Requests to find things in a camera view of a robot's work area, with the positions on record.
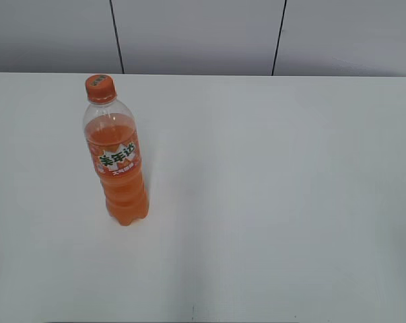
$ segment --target bottle base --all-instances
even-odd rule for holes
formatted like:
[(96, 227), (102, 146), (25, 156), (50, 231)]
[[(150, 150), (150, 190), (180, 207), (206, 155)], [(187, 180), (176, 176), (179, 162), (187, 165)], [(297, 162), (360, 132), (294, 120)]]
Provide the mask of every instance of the bottle base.
[(136, 205), (122, 207), (106, 201), (106, 207), (108, 214), (110, 214), (111, 217), (114, 217), (120, 225), (128, 226), (136, 219), (144, 219), (147, 217), (147, 213), (149, 212), (149, 201), (145, 194), (141, 201)]

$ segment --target white tabletop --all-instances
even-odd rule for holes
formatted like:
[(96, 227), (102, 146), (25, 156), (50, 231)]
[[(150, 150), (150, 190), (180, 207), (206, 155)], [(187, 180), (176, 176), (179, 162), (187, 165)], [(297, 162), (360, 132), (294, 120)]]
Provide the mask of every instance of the white tabletop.
[(106, 212), (87, 75), (0, 74), (0, 322), (406, 322), (406, 78), (114, 75), (150, 212)]

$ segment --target orange bottle cap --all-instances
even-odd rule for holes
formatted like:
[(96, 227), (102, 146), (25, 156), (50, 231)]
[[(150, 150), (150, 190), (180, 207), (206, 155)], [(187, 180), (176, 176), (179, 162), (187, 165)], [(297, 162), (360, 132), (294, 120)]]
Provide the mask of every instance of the orange bottle cap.
[(103, 104), (113, 101), (117, 94), (113, 79), (105, 74), (97, 74), (86, 80), (88, 100), (93, 103)]

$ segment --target orange soda bottle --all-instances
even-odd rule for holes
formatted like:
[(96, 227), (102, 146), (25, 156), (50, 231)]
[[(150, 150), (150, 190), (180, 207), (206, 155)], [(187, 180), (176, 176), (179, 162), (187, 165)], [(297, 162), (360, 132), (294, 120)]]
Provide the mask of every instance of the orange soda bottle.
[(116, 99), (110, 76), (89, 77), (86, 91), (90, 104), (83, 129), (106, 206), (121, 225), (129, 225), (134, 219), (144, 219), (149, 211), (135, 120)]

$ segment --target gray wall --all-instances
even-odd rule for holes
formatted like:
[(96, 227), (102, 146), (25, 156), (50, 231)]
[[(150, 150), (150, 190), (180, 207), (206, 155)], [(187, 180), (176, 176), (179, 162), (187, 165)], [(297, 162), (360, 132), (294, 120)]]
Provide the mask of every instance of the gray wall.
[[(271, 75), (284, 0), (113, 0), (125, 73)], [(275, 75), (406, 76), (406, 0), (288, 0)], [(108, 0), (0, 0), (0, 71), (121, 73)]]

